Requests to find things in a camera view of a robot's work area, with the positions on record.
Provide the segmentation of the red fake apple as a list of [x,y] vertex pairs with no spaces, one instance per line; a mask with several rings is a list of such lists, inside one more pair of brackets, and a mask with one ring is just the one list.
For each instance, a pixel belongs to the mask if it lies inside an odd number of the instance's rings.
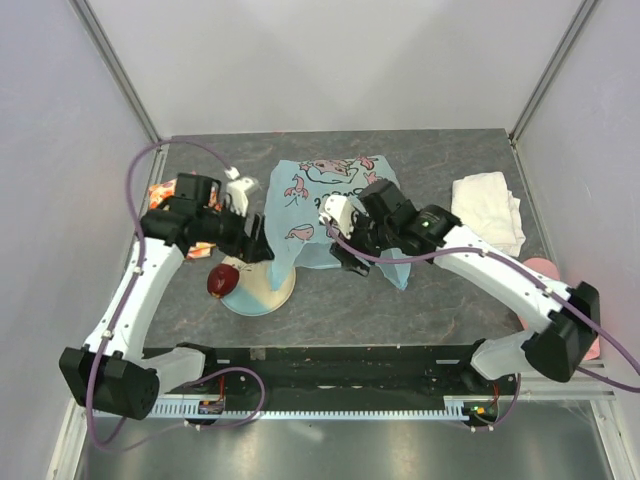
[[240,271],[229,264],[218,264],[207,277],[208,293],[218,299],[229,295],[237,286]]

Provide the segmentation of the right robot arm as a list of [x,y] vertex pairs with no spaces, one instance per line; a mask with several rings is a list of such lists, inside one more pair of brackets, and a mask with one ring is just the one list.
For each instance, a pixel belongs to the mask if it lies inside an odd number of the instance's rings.
[[581,282],[569,286],[500,252],[451,212],[437,205],[417,209],[386,179],[358,196],[356,208],[331,195],[319,220],[334,243],[331,253],[343,268],[361,276],[373,264],[428,262],[479,287],[526,322],[523,331],[501,339],[481,339],[458,368],[467,392],[483,392],[508,374],[536,371],[568,382],[598,337],[598,290]]

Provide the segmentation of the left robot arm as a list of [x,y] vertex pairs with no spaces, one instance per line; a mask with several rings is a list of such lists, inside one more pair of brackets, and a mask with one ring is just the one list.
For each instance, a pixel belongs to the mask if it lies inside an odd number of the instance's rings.
[[257,180],[236,170],[227,175],[222,184],[181,173],[173,194],[140,218],[142,236],[109,307],[83,345],[65,348],[59,359],[78,405],[142,420],[163,393],[186,383],[198,393],[218,385],[211,348],[183,345],[145,358],[143,347],[170,280],[197,243],[212,243],[245,263],[274,257],[263,215],[248,213]]

